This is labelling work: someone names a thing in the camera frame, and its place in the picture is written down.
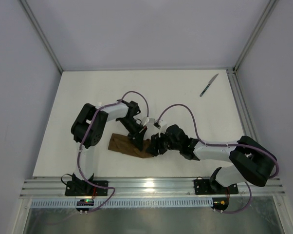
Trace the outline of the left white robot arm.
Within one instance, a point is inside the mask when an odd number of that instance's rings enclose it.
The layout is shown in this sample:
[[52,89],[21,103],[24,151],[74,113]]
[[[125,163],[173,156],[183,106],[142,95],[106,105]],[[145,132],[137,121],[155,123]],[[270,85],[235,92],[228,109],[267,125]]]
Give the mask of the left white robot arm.
[[140,113],[134,101],[118,100],[116,103],[97,108],[86,103],[71,127],[73,139],[79,144],[77,168],[66,186],[66,196],[91,195],[93,186],[93,150],[102,138],[106,123],[119,121],[128,131],[127,139],[140,152],[143,150],[147,127],[137,123],[135,116]]

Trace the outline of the brown cloth napkin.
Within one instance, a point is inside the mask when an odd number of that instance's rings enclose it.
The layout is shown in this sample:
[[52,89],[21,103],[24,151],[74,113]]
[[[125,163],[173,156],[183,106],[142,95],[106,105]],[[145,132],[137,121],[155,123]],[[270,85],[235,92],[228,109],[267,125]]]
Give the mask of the brown cloth napkin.
[[150,139],[143,140],[143,150],[139,151],[127,136],[113,133],[109,141],[108,150],[137,158],[152,158],[154,156],[146,152],[149,145]]

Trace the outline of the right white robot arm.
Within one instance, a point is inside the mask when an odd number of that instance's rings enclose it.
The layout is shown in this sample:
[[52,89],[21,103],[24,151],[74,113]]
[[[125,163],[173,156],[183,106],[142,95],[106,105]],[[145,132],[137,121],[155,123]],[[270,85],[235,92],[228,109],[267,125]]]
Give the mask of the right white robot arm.
[[215,194],[241,182],[264,187],[279,172],[276,157],[248,136],[236,142],[207,143],[189,138],[178,125],[172,125],[164,133],[152,135],[146,152],[158,156],[168,150],[179,151],[188,160],[231,162],[231,166],[218,167],[210,176],[206,191]]

